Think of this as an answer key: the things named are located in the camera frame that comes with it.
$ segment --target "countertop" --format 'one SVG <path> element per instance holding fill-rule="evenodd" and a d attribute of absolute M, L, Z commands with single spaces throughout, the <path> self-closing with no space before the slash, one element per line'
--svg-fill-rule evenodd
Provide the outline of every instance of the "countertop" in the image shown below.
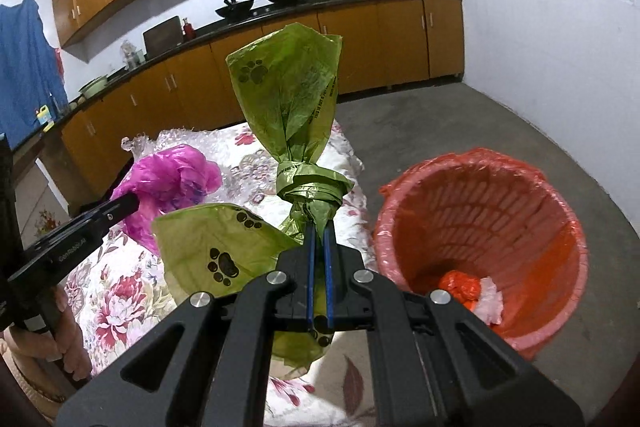
<path fill-rule="evenodd" d="M 214 23 L 208 24 L 206 26 L 202 26 L 196 30 L 196 38 L 191 41 L 185 42 L 176 46 L 175 48 L 164 52 L 158 57 L 154 57 L 150 60 L 147 60 L 144 64 L 137 67 L 132 71 L 125 71 L 121 76 L 117 76 L 113 80 L 110 80 L 107 86 L 97 95 L 92 96 L 89 100 L 78 105 L 73 111 L 65 115 L 63 118 L 59 119 L 56 124 L 48 131 L 51 132 L 53 130 L 59 130 L 62 128 L 67 121 L 69 121 L 76 112 L 86 109 L 92 105 L 92 103 L 97 102 L 97 100 L 102 99 L 105 95 L 110 93 L 112 90 L 116 89 L 118 86 L 126 83 L 128 80 L 136 76 L 141 71 L 144 71 L 148 68 L 159 64 L 160 62 L 167 60 L 174 55 L 178 55 L 184 51 L 187 51 L 191 48 L 197 48 L 203 44 L 206 44 L 216 38 L 224 36 L 227 33 L 235 32 L 238 30 L 242 30 L 243 28 L 248 28 L 251 26 L 258 25 L 259 23 L 263 23 L 270 19 L 277 19 L 280 17 L 292 16 L 299 13 L 309 12 L 312 10 L 318 10 L 322 8 L 328 8 L 331 6 L 341 6 L 346 4 L 358 3 L 358 2 L 366 2 L 366 1 L 380 1 L 380 0 L 300 0 L 298 4 L 295 6 L 286 6 L 286 7 L 278 7 L 273 4 L 269 4 L 266 6 L 261 6 L 252 11 L 252 16 L 248 19 L 245 19 L 241 22 L 229 22 L 227 20 L 219 20 Z"/>

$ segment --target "red trash can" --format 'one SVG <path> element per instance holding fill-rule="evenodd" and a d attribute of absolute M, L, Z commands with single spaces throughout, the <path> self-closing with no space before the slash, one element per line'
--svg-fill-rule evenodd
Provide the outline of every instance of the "red trash can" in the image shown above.
<path fill-rule="evenodd" d="M 452 269 L 491 277 L 504 299 L 492 328 L 527 359 L 576 309 L 584 233 L 537 169 L 478 148 L 414 165 L 380 192 L 378 267 L 403 290 L 426 295 Z"/>

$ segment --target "metal bolt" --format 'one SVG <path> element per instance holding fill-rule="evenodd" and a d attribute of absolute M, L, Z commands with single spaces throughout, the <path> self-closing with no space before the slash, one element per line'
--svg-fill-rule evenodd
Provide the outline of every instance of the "metal bolt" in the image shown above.
<path fill-rule="evenodd" d="M 373 280 L 373 274 L 369 270 L 357 270 L 353 272 L 353 278 L 356 280 L 356 282 L 366 284 L 367 282 L 371 282 Z"/>
<path fill-rule="evenodd" d="M 287 280 L 287 274 L 279 270 L 274 270 L 267 274 L 267 282 L 269 284 L 282 284 Z"/>
<path fill-rule="evenodd" d="M 451 300 L 451 294 L 444 290 L 434 290 L 429 297 L 435 304 L 449 304 Z"/>
<path fill-rule="evenodd" d="M 203 306 L 209 305 L 211 302 L 211 295 L 206 292 L 194 293 L 189 299 L 189 302 L 194 308 L 202 308 Z"/>

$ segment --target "floral tablecloth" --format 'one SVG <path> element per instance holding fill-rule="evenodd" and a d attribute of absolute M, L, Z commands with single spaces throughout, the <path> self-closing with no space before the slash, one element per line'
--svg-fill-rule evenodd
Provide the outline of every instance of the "floral tablecloth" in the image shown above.
<path fill-rule="evenodd" d="M 245 206 L 278 226 L 290 204 L 275 196 L 276 163 L 246 124 L 212 132 L 171 130 L 158 140 L 138 138 L 128 148 L 140 157 L 178 143 L 202 151 L 223 171 L 224 184 L 207 201 Z M 335 216 L 338 243 L 360 250 L 365 264 L 375 268 L 367 226 L 366 197 L 357 183 L 362 163 L 354 155 L 337 123 L 318 165 L 355 182 Z M 164 282 L 162 260 L 114 226 L 103 244 L 66 281 L 66 292 L 84 334 L 94 375 L 166 317 L 175 302 Z M 336 333 L 327 354 L 302 378 L 270 377 L 266 426 L 370 426 L 375 411 L 366 334 Z"/>

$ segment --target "beige sleeve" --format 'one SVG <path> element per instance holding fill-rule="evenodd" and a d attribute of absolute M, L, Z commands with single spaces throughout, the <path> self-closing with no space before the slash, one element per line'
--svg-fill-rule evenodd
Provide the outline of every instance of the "beige sleeve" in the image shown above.
<path fill-rule="evenodd" d="M 31 403 L 49 423 L 53 423 L 65 399 L 40 366 L 30 357 L 12 353 L 4 339 L 0 339 L 0 355 Z"/>

